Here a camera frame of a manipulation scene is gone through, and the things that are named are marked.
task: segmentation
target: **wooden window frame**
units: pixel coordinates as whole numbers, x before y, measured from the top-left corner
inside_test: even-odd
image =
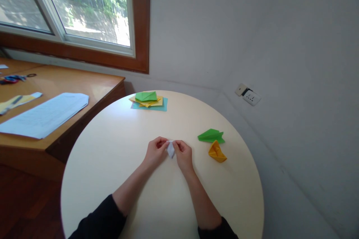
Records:
[[[135,58],[7,32],[0,32],[0,46],[148,74],[150,52],[150,0],[132,1]]]

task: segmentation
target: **power socket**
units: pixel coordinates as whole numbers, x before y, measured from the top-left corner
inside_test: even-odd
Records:
[[[261,97],[251,90],[248,90],[243,96],[243,99],[245,99],[252,106],[255,106],[261,100]]]
[[[245,84],[241,83],[239,85],[239,87],[236,89],[235,93],[238,95],[238,96],[242,96],[242,94],[244,93],[244,91],[248,89],[247,86],[245,86]]]

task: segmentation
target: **window glass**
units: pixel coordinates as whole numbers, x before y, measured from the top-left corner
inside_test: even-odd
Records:
[[[126,0],[52,0],[67,34],[130,46]]]
[[[0,23],[50,32],[34,0],[0,0]]]

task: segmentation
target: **white window frame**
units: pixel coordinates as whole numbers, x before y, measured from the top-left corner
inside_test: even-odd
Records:
[[[0,22],[0,31],[135,58],[132,0],[126,0],[130,47],[67,34],[52,0],[35,0],[51,32]]]

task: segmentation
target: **floor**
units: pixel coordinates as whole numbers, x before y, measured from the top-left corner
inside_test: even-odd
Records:
[[[61,183],[0,165],[0,239],[64,239]]]

